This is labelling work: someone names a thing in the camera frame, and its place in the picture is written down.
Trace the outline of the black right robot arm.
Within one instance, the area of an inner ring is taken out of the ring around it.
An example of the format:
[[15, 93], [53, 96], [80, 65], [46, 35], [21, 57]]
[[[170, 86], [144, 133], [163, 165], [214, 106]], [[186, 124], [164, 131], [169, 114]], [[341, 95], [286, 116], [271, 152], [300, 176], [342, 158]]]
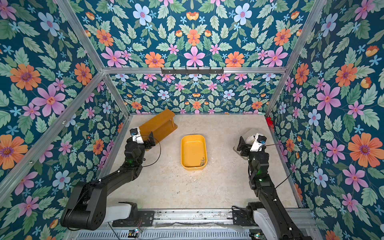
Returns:
[[279, 199], [268, 173], [270, 155], [266, 152], [266, 141], [262, 134], [251, 135], [248, 141], [241, 136], [236, 148], [241, 157], [247, 158], [249, 185], [259, 199], [248, 204], [248, 215], [268, 240], [311, 240], [296, 226]]

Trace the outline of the red object in corner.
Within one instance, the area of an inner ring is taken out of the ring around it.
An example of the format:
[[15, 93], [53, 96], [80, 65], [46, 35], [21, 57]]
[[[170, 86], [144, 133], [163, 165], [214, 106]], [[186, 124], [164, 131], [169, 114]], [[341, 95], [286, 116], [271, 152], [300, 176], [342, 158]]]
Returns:
[[267, 117], [266, 121], [267, 121], [268, 127], [273, 129], [274, 128], [274, 122], [273, 122], [272, 118], [271, 117]]

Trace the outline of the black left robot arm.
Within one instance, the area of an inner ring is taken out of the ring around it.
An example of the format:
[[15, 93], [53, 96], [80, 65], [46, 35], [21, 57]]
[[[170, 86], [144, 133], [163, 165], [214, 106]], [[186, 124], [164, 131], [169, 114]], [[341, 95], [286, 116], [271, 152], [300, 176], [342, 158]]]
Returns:
[[143, 169], [145, 151], [159, 141], [153, 132], [139, 142], [140, 135], [131, 135], [125, 146], [125, 161], [117, 171], [90, 183], [77, 184], [62, 213], [60, 224], [67, 229], [96, 230], [107, 216], [107, 197], [122, 185], [137, 179]]

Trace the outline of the orange wooden two-tier shelf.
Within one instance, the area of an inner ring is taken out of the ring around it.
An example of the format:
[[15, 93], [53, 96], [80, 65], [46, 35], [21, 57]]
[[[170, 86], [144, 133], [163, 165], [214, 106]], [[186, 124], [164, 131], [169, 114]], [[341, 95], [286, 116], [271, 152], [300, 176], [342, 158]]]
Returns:
[[142, 124], [139, 129], [143, 140], [148, 140], [151, 134], [156, 143], [164, 140], [178, 128], [174, 122], [174, 117], [175, 113], [166, 109]]

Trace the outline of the small circuit board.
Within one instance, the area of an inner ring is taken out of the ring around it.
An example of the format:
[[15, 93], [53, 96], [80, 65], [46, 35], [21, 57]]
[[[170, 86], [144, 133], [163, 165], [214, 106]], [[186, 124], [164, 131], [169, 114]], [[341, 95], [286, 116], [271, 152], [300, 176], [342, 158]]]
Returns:
[[129, 230], [127, 233], [128, 238], [137, 238], [141, 231], [139, 229]]

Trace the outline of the beige tissue box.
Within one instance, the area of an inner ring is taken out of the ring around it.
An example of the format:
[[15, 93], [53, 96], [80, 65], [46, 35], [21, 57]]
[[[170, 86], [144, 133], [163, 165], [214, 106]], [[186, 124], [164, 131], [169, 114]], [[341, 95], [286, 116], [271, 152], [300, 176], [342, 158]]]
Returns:
[[[254, 137], [254, 136], [255, 136], [256, 134], [261, 134], [261, 133], [259, 133], [259, 132], [257, 131], [257, 129], [250, 129], [250, 130], [248, 130], [247, 132], [245, 132], [243, 135], [241, 135], [241, 137], [244, 138], [244, 140], [246, 141], [247, 144], [252, 145], [253, 142], [254, 142], [254, 140], [255, 140], [255, 137]], [[235, 145], [235, 146], [233, 147], [234, 151], [237, 151], [237, 146], [238, 146], [238, 144]]]

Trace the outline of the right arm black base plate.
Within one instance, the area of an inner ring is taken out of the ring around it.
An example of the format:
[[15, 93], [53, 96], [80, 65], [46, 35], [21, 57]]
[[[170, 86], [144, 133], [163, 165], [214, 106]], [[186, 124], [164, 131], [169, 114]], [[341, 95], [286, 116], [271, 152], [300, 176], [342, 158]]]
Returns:
[[250, 214], [247, 211], [247, 209], [240, 208], [237, 206], [232, 206], [231, 210], [232, 210], [232, 217], [233, 217], [233, 224], [234, 225], [242, 226], [242, 227], [250, 227], [250, 226], [256, 225], [256, 223], [250, 217]]

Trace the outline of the black hook rail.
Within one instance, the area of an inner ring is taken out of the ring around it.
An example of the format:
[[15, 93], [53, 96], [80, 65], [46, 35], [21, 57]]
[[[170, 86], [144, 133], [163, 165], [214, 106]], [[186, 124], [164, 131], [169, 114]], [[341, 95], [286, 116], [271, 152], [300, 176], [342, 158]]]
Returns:
[[214, 74], [223, 74], [225, 71], [224, 68], [161, 68], [162, 74], [173, 74], [173, 75], [189, 75], [189, 74], [201, 74], [201, 75], [214, 75]]

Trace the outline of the yellow plastic storage tray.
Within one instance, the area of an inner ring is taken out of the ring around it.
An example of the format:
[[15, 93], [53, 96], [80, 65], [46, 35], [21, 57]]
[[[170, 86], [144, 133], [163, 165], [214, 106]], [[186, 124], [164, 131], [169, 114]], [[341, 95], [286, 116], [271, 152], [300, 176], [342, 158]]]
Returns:
[[187, 135], [181, 140], [181, 164], [187, 171], [202, 170], [208, 163], [206, 139], [202, 135]]

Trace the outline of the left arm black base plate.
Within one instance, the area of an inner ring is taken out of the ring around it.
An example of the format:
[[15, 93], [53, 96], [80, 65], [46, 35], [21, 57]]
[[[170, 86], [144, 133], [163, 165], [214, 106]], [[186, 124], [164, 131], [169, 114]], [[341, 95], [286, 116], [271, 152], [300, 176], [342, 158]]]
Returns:
[[126, 219], [113, 221], [112, 226], [117, 228], [151, 227], [154, 218], [154, 211], [138, 210], [130, 213]]

